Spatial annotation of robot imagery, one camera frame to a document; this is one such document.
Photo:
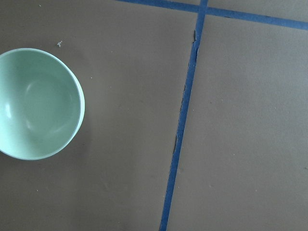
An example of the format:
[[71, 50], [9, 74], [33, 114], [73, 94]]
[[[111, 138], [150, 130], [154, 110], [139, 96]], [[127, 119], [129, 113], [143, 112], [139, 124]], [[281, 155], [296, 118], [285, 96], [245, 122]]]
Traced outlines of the green bowl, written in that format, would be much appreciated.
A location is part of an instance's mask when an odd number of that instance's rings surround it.
[[75, 137], [85, 98], [74, 73], [54, 55], [33, 48], [0, 56], [0, 150], [21, 160], [60, 152]]

